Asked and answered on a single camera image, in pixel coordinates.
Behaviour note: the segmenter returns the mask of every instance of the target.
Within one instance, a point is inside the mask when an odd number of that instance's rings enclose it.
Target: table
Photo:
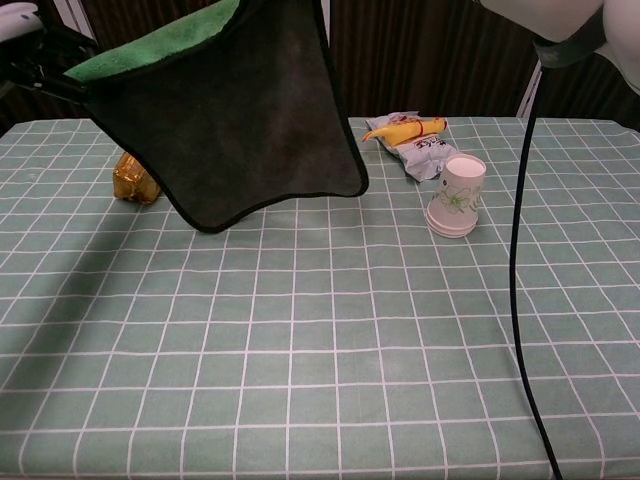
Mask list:
[[[356,137],[363,119],[352,119]],[[359,144],[360,198],[219,235],[112,197],[89,120],[0,139],[0,473],[546,479],[515,366],[507,248],[523,122],[450,118],[487,162],[478,228],[432,234]],[[568,478],[640,477],[640,137],[540,120],[519,249],[526,361]]]

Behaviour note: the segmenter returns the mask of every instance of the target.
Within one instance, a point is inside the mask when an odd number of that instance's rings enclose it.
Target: yellow toy banana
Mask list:
[[[436,117],[433,120],[416,120],[414,122],[387,125],[367,133],[362,141],[375,137],[384,137],[390,147],[395,147],[412,138],[443,132],[447,128],[447,120]]]

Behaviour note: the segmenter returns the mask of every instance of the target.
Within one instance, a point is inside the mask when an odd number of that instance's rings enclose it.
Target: checkered tablecloth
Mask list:
[[[121,151],[90,121],[15,126],[0,139],[0,474],[550,478],[509,318],[523,123],[449,120],[445,138],[488,167],[458,240],[426,227],[435,183],[375,142],[363,197],[205,235],[164,197],[113,199]],[[520,318],[545,424],[566,478],[639,478],[640,137],[542,120],[531,157]]]

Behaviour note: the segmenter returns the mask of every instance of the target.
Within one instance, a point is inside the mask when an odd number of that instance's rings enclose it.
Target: paper cup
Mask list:
[[[447,160],[426,211],[427,223],[435,233],[458,238],[475,228],[486,171],[484,162],[471,155],[456,153]]]

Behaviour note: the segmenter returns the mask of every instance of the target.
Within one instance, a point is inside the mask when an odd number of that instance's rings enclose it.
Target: black cable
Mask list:
[[[513,209],[513,226],[511,229],[511,246],[509,248],[509,298],[511,304],[511,323],[513,325],[513,341],[516,347],[516,358],[518,360],[518,369],[520,370],[520,377],[522,379],[522,385],[531,407],[531,413],[535,419],[542,443],[544,443],[544,449],[547,452],[551,469],[556,477],[556,480],[562,480],[562,473],[558,466],[558,460],[553,452],[553,447],[549,441],[549,436],[544,428],[544,423],[540,417],[538,406],[536,405],[533,392],[531,391],[531,384],[529,383],[529,376],[527,375],[527,369],[524,363],[524,355],[522,353],[522,340],[520,339],[520,324],[518,323],[518,301],[516,297],[516,254],[518,251],[518,230],[520,228],[520,212],[522,210],[522,197],[524,194],[524,182],[527,176],[527,162],[529,161],[529,149],[531,148],[531,138],[533,136],[533,129],[536,125],[538,107],[540,99],[545,89],[547,80],[547,69],[543,68],[540,76],[540,82],[538,84],[538,90],[533,99],[531,106],[531,113],[529,114],[529,122],[527,124],[527,130],[524,135],[524,142],[522,144],[522,153],[520,154],[520,168],[518,170],[518,183],[516,186],[516,198]]]

